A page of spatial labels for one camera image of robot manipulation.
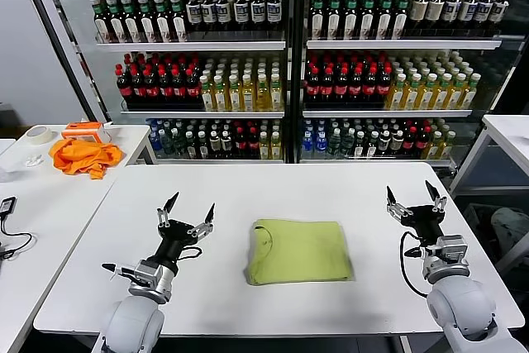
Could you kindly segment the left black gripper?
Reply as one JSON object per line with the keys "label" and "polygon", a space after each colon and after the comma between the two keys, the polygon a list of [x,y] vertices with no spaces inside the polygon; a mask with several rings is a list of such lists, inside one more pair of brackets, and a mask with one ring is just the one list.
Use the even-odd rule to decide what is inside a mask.
{"label": "left black gripper", "polygon": [[195,227],[169,219],[169,213],[178,197],[179,192],[176,192],[162,208],[157,209],[158,233],[162,241],[153,254],[153,261],[159,265],[176,265],[184,248],[193,246],[213,231],[215,203],[210,207],[204,221]]}

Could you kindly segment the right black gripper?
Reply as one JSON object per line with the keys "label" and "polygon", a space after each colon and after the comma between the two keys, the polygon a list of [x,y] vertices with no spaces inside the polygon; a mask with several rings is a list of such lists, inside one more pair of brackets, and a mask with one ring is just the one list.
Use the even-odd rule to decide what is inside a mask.
{"label": "right black gripper", "polygon": [[447,197],[441,196],[437,188],[429,181],[426,180],[425,184],[433,205],[406,208],[396,200],[392,189],[387,186],[386,210],[400,224],[411,227],[416,232],[420,246],[432,246],[436,244],[439,237],[443,236],[440,224],[445,219]]}

